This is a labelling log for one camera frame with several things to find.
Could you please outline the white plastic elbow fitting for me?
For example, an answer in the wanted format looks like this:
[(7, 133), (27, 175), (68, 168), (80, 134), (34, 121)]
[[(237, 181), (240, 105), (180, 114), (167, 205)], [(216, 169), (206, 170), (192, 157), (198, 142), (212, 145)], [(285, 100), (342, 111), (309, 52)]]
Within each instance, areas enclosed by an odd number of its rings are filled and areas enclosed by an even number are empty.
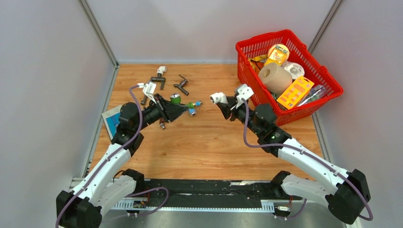
[(215, 105), (222, 103), (222, 104), (227, 104), (227, 96), (223, 92), (217, 92), (212, 95), (210, 95), (210, 101)]

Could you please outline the green plastic faucet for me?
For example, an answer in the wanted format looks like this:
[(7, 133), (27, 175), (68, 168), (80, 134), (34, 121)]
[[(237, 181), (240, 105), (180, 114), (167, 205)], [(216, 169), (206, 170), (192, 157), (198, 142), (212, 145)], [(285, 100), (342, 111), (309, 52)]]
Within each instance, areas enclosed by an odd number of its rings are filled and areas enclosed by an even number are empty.
[(189, 103), (186, 103), (186, 104), (182, 104), (181, 95), (178, 94), (178, 93), (173, 93), (173, 94), (171, 94), (171, 95), (170, 95), (170, 101), (171, 101), (171, 103), (173, 103), (173, 104), (185, 105), (185, 106), (187, 106), (187, 107), (190, 108), (190, 109), (195, 108), (195, 107), (197, 107), (197, 106), (200, 106), (200, 105), (202, 104), (201, 101), (189, 102)]

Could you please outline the blue faucet with white elbow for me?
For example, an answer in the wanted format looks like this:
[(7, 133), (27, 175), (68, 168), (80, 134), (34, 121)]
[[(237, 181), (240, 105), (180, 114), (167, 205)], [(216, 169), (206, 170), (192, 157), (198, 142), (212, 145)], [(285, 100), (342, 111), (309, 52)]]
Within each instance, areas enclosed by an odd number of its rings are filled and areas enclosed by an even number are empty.
[(198, 106), (201, 106), (201, 105), (202, 105), (202, 101), (189, 102), (187, 104), (187, 106), (189, 108), (189, 110), (188, 110), (189, 116), (191, 116), (191, 117), (195, 116), (197, 114), (195, 108)]

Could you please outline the red plastic shopping basket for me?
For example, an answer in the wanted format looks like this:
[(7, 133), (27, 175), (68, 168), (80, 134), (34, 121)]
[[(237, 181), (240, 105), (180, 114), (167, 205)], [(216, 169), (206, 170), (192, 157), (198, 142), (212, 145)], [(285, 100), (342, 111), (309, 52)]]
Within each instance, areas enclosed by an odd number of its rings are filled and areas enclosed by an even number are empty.
[[(281, 110), (274, 97), (266, 89), (252, 68), (249, 59), (266, 54), (275, 44), (283, 44), (290, 50), (289, 61), (300, 64), (305, 77), (326, 89), (324, 97), (311, 103), (287, 111)], [(342, 86), (333, 78), (325, 66), (320, 65), (308, 51), (307, 46), (289, 29), (264, 33), (239, 41), (235, 48), (238, 53), (237, 76), (242, 84), (254, 91), (251, 101), (254, 105), (269, 104), (277, 116), (277, 124), (285, 125), (313, 114), (328, 101), (343, 94)]]

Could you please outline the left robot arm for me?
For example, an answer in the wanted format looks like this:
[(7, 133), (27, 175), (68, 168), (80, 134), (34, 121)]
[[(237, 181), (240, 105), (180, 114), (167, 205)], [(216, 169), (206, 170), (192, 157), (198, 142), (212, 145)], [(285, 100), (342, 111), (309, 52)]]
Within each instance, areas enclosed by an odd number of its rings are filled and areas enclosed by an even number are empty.
[(173, 122), (188, 109), (187, 105), (159, 94), (152, 96), (148, 107), (142, 108), (138, 101), (122, 105), (116, 133), (102, 159), (71, 191), (58, 194), (55, 226), (97, 228), (105, 214), (124, 197), (143, 195), (144, 176), (135, 170), (127, 169), (114, 183), (111, 180), (139, 149), (144, 139), (142, 129), (160, 120)]

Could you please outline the long grey faucet white elbow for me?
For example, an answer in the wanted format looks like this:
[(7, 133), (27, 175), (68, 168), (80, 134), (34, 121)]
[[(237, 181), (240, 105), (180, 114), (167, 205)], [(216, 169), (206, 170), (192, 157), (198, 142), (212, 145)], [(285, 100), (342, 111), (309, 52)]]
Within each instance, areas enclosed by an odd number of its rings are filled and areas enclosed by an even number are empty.
[(165, 86), (166, 78), (163, 75), (166, 71), (167, 71), (167, 66), (160, 66), (156, 72), (157, 76), (153, 76), (149, 80), (154, 83), (160, 83), (160, 90), (163, 90), (163, 88)]

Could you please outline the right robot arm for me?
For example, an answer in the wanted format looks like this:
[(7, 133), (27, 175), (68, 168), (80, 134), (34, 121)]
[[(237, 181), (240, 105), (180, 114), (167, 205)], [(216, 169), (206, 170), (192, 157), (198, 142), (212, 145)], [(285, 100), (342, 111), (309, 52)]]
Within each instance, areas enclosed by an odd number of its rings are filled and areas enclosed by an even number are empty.
[(239, 120), (243, 132), (253, 132), (256, 148), (294, 164), (314, 180), (299, 178), (290, 172), (280, 171), (271, 185), (272, 195), (283, 199), (287, 195), (299, 196), (319, 203), (346, 224), (354, 224), (357, 218), (374, 219), (369, 206), (371, 199), (366, 176), (358, 169), (353, 171), (338, 167), (309, 149), (276, 125), (277, 117), (269, 104), (260, 104), (254, 110), (245, 99), (234, 96), (210, 97), (225, 119)]

